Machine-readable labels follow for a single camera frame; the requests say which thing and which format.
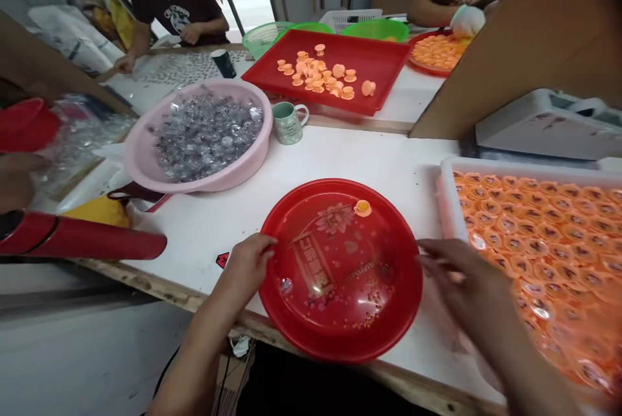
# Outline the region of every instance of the red tray rim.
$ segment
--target red tray rim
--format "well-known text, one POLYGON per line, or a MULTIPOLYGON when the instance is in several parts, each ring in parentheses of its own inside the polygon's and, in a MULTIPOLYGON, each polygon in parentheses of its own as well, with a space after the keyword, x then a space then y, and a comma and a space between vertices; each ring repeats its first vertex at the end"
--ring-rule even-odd
MULTIPOLYGON (((313 36, 319 36, 321 37, 340 37, 337 34, 325 34, 324 32, 312 32, 310 30, 288 30, 287 32, 285 32, 285 35, 283 37, 281 37, 281 39, 279 40, 282 41, 283 39, 285 39, 287 36, 291 36, 291 35, 296 35, 296 34, 291 34, 291 32, 305 32, 307 34, 312 34, 313 36)), ((395 45, 405 45, 408 47, 407 50, 405 50, 404 52, 404 57, 402 59, 402 61, 399 64, 395 65, 395 74, 393 77, 393 81, 391 83, 390 87, 387 87, 386 90, 384 91, 384 93, 382 95, 380 95, 380 98, 378 99, 378 103, 379 106, 373 106, 373 107, 365 107, 365 106, 359 106, 359 108, 355 111, 352 109, 347 108, 347 105, 344 104, 343 107, 339 107, 339 106, 335 106, 335 105, 328 105, 322 102, 317 102, 315 100, 312 100, 312 103, 318 103, 320 105, 323 106, 328 106, 331 108, 336 108, 338 110, 344 110, 344 111, 349 111, 351 113, 357 113, 359 115, 365 115, 365 116, 370 116, 372 117, 373 115, 376 114, 377 111, 382 110, 382 107, 384 107, 385 102, 387 101, 387 97, 389 96, 389 94, 391 93, 391 90, 393 90, 393 86, 395 85, 395 81, 397 81, 397 77, 400 74, 400 71, 402 70, 402 68, 404 67, 404 65, 409 62, 409 58, 410 58, 410 54, 412 49, 414 48, 414 44, 410 44, 410 42, 386 42, 384 40, 376 40, 376 39, 367 39, 367 38, 363 38, 363 37, 350 37, 348 36, 348 39, 355 39, 356 41, 360 41, 363 43, 372 43, 372 44, 381 44, 381 45, 385 45, 386 43, 392 43, 395 45)), ((273 48, 275 48, 279 42, 275 43, 272 47, 270 47, 270 49, 272 50, 273 48)), ((260 89, 264 89, 273 93, 277 93, 277 94, 281 94, 284 95, 286 97, 293 97, 296 98, 298 100, 306 100, 306 96, 301 98, 301 97, 297 97, 292 95, 292 90, 285 87, 285 86, 273 86, 272 84, 267 85, 264 82, 257 82, 257 81, 250 81, 248 80, 248 76, 249 74, 252 72, 252 70, 254 70, 254 68, 256 67, 260 67, 262 65, 262 61, 264 60, 264 58, 266 57, 266 54, 262 55, 261 58, 259 58, 254 65, 252 65, 243 75, 242 75, 242 80, 245 80, 247 82, 250 82, 251 84, 255 84, 257 87, 259 87, 260 89)))
MULTIPOLYGON (((423 40, 424 38, 427 37, 432 37, 434 35, 444 35, 444 36, 448 36, 452 34, 452 30, 451 29, 439 29, 439 30, 433 30, 432 32, 424 32, 423 34, 419 34, 418 36, 412 37, 412 39, 410 39, 408 41, 408 43, 410 43, 413 48, 415 48, 415 44, 419 41, 419 40, 423 40)), ((415 62, 413 60, 412 55, 408 55, 408 61, 407 64, 413 68, 414 70, 420 72, 420 73, 424 73, 430 76, 436 76, 436 77, 449 77, 450 74, 452 74, 454 72, 454 70, 452 69, 451 71, 435 71, 433 69, 429 69, 425 66, 422 66, 421 64, 415 62)))
MULTIPOLYGON (((322 178, 322 179, 315 179, 313 181, 309 181, 307 183, 304 183, 304 184, 299 185, 296 188, 292 189, 290 192, 285 194, 275 204, 275 206, 272 208, 272 210, 270 211, 270 213, 266 217, 266 221, 262 225, 260 232, 262 234, 265 234, 265 235, 270 235, 270 233, 268 233, 266 230, 269 227, 269 225, 271 225, 271 223, 273 222, 273 219, 275 218, 275 213, 277 213, 279 211, 279 209, 283 205, 288 203, 288 200, 291 197, 294 197, 298 192, 303 192, 303 191, 307 190, 311 186, 320 186, 320 185, 324 185, 324 184, 333 184, 333 183, 340 183, 340 184, 346 184, 346 185, 354 186, 354 187, 357 187, 358 189, 361 189, 363 191, 370 192, 374 196, 378 197, 384 204, 387 205, 389 210, 400 221, 401 228, 405 229, 405 231, 408 234, 408 236, 412 239, 412 242, 413 242, 413 245, 414 245, 414 248, 415 248, 415 255, 419 254, 419 246, 417 245, 417 240, 415 239, 415 235, 413 234, 410 226, 408 225, 408 223, 406 222, 406 220, 404 219, 402 214, 397 210, 397 208, 387 198, 385 198, 379 192, 375 191, 374 189, 370 188, 369 186, 366 186, 366 185, 364 185, 362 183, 357 183, 356 181, 352 181, 351 179, 345 179, 345 178, 322 178)), ((268 269, 266 271, 266 280, 264 280, 264 282, 262 283, 262 286, 259 288, 259 297, 260 297, 260 300, 261 300, 261 303, 262 303, 264 309, 266 310, 266 313, 267 313, 269 319, 275 325, 277 330, 290 343, 292 343, 294 346, 296 346, 296 348, 298 348, 299 350, 303 351, 304 353, 308 354, 309 356, 312 356, 312 357, 320 359, 320 360, 339 361, 339 362, 350 363, 350 364, 361 364, 361 363, 364 363, 364 362, 368 362, 368 361, 374 360, 374 359, 378 358, 379 356, 383 355, 384 353, 386 353, 391 348, 393 348, 404 337, 404 335, 406 334, 408 329, 411 327, 411 325, 415 321, 415 317, 417 316, 417 312, 419 311, 419 307, 420 307, 420 304, 421 304, 421 299, 423 297, 423 270, 422 270, 422 267, 420 266, 420 264, 416 263, 415 259, 413 259, 413 264, 417 265, 419 267, 417 269, 416 283, 413 284, 413 290, 415 291, 415 296, 416 297, 413 298, 412 306, 411 306, 410 310, 408 310, 408 314, 407 314, 407 316, 405 316, 404 322, 402 323, 402 326, 399 329, 396 329, 394 336, 390 340, 388 340, 387 343, 385 343, 383 346, 381 346, 381 347, 379 347, 379 348, 377 348, 375 350, 368 351, 365 354, 340 355, 340 357, 337 359, 337 358, 335 358, 333 356, 332 353, 322 353, 321 351, 317 351, 317 350, 312 350, 312 349, 306 348, 300 341, 298 341, 296 339, 295 336, 292 336, 292 334, 290 334, 290 331, 286 327, 282 326, 282 321, 277 316, 274 315, 273 311, 271 311, 271 306, 270 306, 271 303, 270 303, 269 299, 268 299, 268 301, 266 303, 266 300, 268 298, 268 288, 270 287, 268 282, 267 282, 267 278, 268 278, 267 277, 267 273, 268 273, 268 270, 270 270, 270 265, 268 266, 268 269)))

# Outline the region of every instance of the white plastic crate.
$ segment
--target white plastic crate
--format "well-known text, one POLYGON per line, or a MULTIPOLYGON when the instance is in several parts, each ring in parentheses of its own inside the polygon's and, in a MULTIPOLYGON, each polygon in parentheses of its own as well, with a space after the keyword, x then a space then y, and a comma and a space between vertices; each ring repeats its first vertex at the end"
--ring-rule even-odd
POLYGON ((381 9, 369 10, 335 10, 328 11, 319 20, 320 23, 332 27, 335 34, 341 34, 342 30, 362 21, 370 21, 372 19, 380 19, 382 17, 381 9))
MULTIPOLYGON (((443 238, 459 238, 466 243, 469 243, 468 231, 458 193, 455 189, 454 170, 462 173, 477 172, 481 175, 494 174, 499 178, 516 176, 517 178, 535 178, 538 181, 556 181, 559 184, 574 183, 579 187, 598 186, 605 190, 622 187, 622 174, 618 173, 464 157, 445 159, 441 163, 441 174, 436 182, 436 197, 439 204, 443 238)), ((453 337, 453 339, 456 338, 458 343, 455 344, 460 344, 464 350, 475 358, 479 372, 484 380, 494 389, 503 391, 498 377, 469 338, 461 331, 458 331, 457 337, 453 337)), ((599 392, 588 389, 585 386, 573 384, 572 388, 587 399, 600 397, 599 392)))

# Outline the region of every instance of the white machine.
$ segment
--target white machine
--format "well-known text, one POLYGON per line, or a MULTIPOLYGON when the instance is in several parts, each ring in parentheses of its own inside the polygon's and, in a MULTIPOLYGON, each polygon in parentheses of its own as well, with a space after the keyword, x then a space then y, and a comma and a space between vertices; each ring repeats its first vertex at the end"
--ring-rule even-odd
POLYGON ((622 111, 599 98, 536 89, 476 125, 482 147, 599 160, 622 156, 622 111))

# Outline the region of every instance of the green mug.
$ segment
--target green mug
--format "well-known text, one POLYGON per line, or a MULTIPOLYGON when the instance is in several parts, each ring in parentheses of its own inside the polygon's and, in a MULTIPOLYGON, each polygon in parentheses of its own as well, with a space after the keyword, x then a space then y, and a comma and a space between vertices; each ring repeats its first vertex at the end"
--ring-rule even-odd
POLYGON ((305 105, 280 102, 272 107, 272 115, 277 140, 281 144, 295 144, 303 138, 303 126, 309 119, 309 109, 305 105), (298 110, 306 112, 302 121, 298 119, 298 110))

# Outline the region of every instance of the green plastic basket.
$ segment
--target green plastic basket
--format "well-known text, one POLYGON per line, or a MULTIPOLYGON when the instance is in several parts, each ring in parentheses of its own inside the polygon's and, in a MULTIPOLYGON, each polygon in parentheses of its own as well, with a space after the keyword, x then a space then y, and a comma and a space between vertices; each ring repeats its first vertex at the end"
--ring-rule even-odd
POLYGON ((255 27, 244 35, 242 45, 258 60, 292 26, 294 23, 274 22, 255 27))
MULTIPOLYGON (((310 32, 321 32, 322 34, 334 34, 335 31, 331 26, 322 23, 298 23, 290 27, 290 29, 309 30, 310 32)), ((285 32, 279 34, 275 43, 285 35, 285 32)))
POLYGON ((341 35, 402 42, 408 37, 408 26, 391 19, 372 19, 352 24, 341 35))

